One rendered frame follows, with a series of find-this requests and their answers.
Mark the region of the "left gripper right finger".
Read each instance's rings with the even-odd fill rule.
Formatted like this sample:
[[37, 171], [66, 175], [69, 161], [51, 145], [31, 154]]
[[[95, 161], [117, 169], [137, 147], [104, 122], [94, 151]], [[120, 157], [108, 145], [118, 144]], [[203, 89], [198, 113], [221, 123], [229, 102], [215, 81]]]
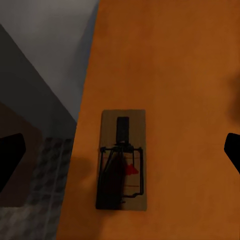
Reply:
[[240, 173], [240, 135], [228, 133], [224, 151]]

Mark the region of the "mousetrap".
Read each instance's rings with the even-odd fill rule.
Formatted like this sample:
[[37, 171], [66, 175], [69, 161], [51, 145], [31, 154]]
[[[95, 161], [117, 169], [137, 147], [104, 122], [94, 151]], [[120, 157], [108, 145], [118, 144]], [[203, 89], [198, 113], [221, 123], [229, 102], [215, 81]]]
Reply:
[[103, 111], [95, 208], [148, 211], [145, 109]]

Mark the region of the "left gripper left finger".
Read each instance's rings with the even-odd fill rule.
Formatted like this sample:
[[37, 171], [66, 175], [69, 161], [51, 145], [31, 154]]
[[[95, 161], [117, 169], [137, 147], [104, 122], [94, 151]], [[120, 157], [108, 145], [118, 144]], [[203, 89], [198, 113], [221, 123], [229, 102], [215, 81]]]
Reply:
[[0, 193], [26, 153], [22, 133], [0, 138]]

